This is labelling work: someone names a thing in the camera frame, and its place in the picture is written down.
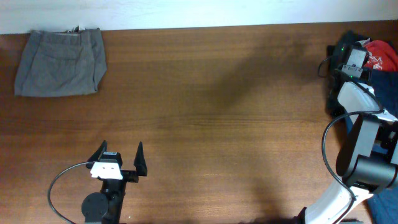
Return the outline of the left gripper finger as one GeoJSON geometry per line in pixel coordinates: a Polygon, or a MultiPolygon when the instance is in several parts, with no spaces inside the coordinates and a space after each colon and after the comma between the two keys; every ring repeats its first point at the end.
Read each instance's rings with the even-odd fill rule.
{"type": "Polygon", "coordinates": [[[147,176],[147,165],[146,165],[146,160],[144,157],[144,149],[143,149],[143,143],[140,142],[137,148],[136,156],[134,159],[134,166],[136,167],[136,172],[138,176],[147,176]]]}
{"type": "Polygon", "coordinates": [[[88,162],[98,162],[100,160],[100,157],[103,155],[104,152],[107,150],[107,141],[104,140],[99,148],[91,155],[91,157],[88,159],[88,162]]]}

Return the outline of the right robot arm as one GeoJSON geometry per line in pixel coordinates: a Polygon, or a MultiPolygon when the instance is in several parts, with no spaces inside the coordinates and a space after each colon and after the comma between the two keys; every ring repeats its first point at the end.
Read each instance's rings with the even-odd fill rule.
{"type": "Polygon", "coordinates": [[[327,108],[334,118],[322,136],[322,157],[333,182],[294,223],[340,223],[354,207],[384,189],[397,187],[397,118],[376,98],[364,66],[370,53],[360,44],[336,48],[330,70],[327,108]],[[351,128],[332,168],[326,156],[326,137],[340,120],[351,128]]]}

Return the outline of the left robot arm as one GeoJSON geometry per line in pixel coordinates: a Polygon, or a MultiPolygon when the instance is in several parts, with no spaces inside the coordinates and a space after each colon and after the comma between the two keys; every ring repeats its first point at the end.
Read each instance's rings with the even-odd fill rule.
{"type": "Polygon", "coordinates": [[[102,187],[100,191],[86,196],[81,204],[85,223],[119,223],[126,185],[138,183],[140,177],[147,175],[143,143],[140,142],[137,147],[134,170],[122,169],[121,154],[108,151],[107,146],[107,141],[103,141],[86,165],[92,178],[102,181],[102,187]]]}

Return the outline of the navy blue shorts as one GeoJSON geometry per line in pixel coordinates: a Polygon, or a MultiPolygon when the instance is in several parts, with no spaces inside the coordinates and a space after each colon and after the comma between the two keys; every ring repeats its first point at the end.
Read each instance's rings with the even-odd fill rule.
{"type": "MultiPolygon", "coordinates": [[[[397,72],[372,71],[370,82],[377,99],[397,118],[397,72]]],[[[383,190],[367,200],[373,223],[397,224],[397,188],[383,190]]]]}

